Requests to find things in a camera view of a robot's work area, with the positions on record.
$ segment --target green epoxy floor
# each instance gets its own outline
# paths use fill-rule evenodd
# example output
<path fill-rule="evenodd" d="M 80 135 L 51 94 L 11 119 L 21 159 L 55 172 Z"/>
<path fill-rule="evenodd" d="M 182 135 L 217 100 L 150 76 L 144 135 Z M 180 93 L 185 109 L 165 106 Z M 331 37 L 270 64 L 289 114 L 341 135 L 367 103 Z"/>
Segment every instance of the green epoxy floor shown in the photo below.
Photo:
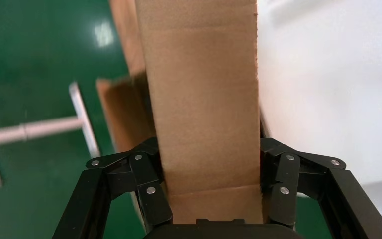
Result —
<path fill-rule="evenodd" d="M 110 37 L 98 41 L 105 26 Z M 74 115 L 77 81 L 103 155 L 113 153 L 96 92 L 98 77 L 128 74 L 107 0 L 0 0 L 0 127 Z M 89 159 L 81 131 L 0 146 L 0 239 L 51 238 Z M 298 230 L 323 233 L 313 200 L 300 199 Z M 110 208 L 106 239 L 144 235 L 131 200 Z"/>

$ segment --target cardboard flap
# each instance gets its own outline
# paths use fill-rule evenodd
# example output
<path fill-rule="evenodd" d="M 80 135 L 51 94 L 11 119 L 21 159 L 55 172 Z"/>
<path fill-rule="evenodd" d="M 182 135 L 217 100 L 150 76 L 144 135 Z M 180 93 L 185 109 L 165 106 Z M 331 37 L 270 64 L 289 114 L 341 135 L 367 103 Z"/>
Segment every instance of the cardboard flap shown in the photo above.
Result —
<path fill-rule="evenodd" d="M 259 183 L 255 0 L 138 0 L 170 195 Z"/>

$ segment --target cardboard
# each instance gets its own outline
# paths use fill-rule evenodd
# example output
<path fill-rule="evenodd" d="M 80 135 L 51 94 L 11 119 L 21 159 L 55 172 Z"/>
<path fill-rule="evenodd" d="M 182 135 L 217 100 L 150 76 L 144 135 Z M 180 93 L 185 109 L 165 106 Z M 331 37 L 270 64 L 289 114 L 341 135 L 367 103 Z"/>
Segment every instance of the cardboard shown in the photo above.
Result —
<path fill-rule="evenodd" d="M 135 0 L 110 0 L 109 2 L 113 20 L 121 39 L 129 74 L 141 74 L 145 72 L 145 64 Z"/>
<path fill-rule="evenodd" d="M 174 222 L 261 222 L 256 1 L 136 4 Z"/>
<path fill-rule="evenodd" d="M 148 87 L 145 75 L 126 77 L 117 83 L 99 79 L 96 86 L 112 142 L 118 152 L 131 150 L 156 136 L 150 106 L 146 103 Z"/>

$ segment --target black metal frame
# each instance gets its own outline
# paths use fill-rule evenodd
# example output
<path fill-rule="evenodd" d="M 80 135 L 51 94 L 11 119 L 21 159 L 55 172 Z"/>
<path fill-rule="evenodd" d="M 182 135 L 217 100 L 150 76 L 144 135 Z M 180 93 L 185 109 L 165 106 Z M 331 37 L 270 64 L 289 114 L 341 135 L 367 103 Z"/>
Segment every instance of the black metal frame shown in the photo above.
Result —
<path fill-rule="evenodd" d="M 131 151 L 89 160 L 52 238 L 101 239 L 110 202 L 135 192 L 149 239 L 302 238 L 292 229 L 297 192 L 318 200 L 335 239 L 382 239 L 382 217 L 346 164 L 337 158 L 298 152 L 272 138 L 261 139 L 261 190 L 270 194 L 267 224 L 197 220 L 172 224 L 160 186 L 163 172 L 156 138 Z"/>

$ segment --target metal rivet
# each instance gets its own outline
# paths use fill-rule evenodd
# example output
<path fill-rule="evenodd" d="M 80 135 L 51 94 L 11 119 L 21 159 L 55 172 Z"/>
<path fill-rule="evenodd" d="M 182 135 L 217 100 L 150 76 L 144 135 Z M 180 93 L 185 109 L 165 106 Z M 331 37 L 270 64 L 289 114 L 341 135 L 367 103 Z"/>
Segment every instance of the metal rivet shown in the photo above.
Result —
<path fill-rule="evenodd" d="M 289 189 L 285 187 L 281 187 L 281 193 L 283 194 L 289 194 Z"/>
<path fill-rule="evenodd" d="M 156 191 L 156 189 L 154 187 L 148 187 L 147 190 L 146 190 L 146 192 L 148 194 L 153 194 L 155 191 Z"/>
<path fill-rule="evenodd" d="M 337 165 L 340 165 L 339 161 L 337 161 L 337 160 L 332 160 L 332 164 L 333 164 L 333 165 L 336 165 L 336 166 L 337 166 Z"/>

